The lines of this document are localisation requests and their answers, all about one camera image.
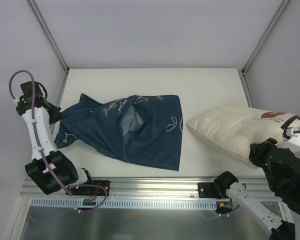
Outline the cream white pillow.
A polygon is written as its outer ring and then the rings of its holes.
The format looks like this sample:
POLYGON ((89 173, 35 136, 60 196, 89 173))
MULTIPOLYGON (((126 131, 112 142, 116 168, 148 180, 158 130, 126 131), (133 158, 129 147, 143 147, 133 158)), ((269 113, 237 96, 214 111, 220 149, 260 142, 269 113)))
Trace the cream white pillow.
POLYGON ((212 108, 187 122, 189 131, 222 153, 251 169, 250 145, 269 138, 285 140, 284 130, 300 126, 300 115, 226 104, 212 108))

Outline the blue whale pillowcase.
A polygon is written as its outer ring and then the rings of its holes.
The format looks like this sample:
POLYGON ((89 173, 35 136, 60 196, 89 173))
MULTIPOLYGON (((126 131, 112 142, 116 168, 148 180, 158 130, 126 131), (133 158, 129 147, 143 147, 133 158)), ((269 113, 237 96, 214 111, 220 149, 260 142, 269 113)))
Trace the blue whale pillowcase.
POLYGON ((54 143, 80 140, 98 153, 125 163, 178 171, 183 113, 177 95, 129 97, 100 103, 82 93, 61 112, 54 143))

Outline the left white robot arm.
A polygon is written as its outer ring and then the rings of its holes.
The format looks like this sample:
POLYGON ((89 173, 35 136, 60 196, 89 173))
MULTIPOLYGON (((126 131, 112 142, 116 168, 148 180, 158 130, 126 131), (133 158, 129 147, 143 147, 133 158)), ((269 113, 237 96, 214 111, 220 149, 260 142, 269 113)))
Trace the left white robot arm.
POLYGON ((20 88, 23 95, 16 111, 27 125, 31 141, 31 163, 25 165, 27 175, 49 195, 77 186, 83 195, 94 191, 95 184, 85 168, 78 168, 55 146, 50 124, 60 119, 60 108, 43 96, 39 82, 28 81, 20 88))

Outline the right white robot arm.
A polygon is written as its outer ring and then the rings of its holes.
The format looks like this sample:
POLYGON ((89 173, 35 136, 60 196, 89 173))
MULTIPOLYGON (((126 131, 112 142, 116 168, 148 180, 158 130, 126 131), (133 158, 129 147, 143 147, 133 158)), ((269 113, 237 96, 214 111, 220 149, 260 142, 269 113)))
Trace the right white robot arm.
POLYGON ((249 159, 260 167, 269 189, 290 209, 293 222, 283 220, 253 197, 229 171, 214 180, 217 198, 229 197, 261 226, 271 240, 300 240, 300 126, 283 131, 282 142, 268 138, 250 145, 249 159))

